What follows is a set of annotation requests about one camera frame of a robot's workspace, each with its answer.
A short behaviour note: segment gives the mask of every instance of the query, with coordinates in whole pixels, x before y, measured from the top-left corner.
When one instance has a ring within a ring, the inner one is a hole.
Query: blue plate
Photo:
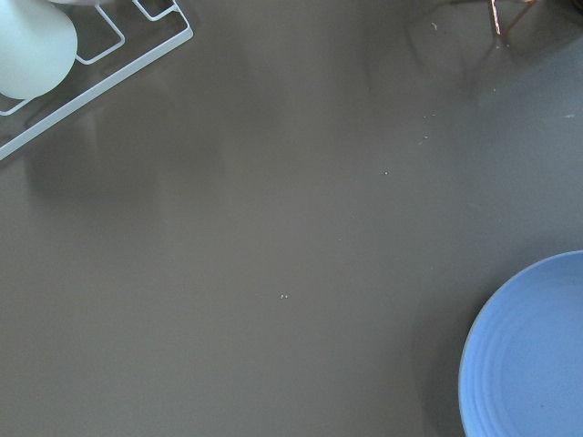
[[[459,403],[467,437],[583,436],[583,250],[490,298],[465,342]]]

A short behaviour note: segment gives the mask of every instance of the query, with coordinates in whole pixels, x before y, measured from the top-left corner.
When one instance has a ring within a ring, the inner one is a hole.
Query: dish rack
[[[77,61],[66,79],[41,97],[0,96],[0,160],[193,36],[175,0],[62,9],[77,30]]]

